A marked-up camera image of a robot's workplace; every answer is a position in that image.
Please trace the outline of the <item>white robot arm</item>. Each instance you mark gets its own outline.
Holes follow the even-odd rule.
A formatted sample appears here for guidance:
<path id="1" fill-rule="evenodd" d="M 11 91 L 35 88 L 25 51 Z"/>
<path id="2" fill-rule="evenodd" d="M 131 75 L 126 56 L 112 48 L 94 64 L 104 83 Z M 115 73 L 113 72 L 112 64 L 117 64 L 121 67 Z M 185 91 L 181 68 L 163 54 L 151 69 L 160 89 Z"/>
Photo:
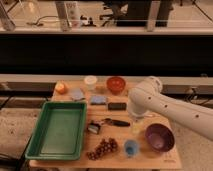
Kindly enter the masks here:
<path id="1" fill-rule="evenodd" d="M 128 93 L 129 115 L 139 120 L 153 111 L 213 141 L 213 109 L 165 96 L 162 89 L 161 80 L 155 76 L 133 86 Z"/>

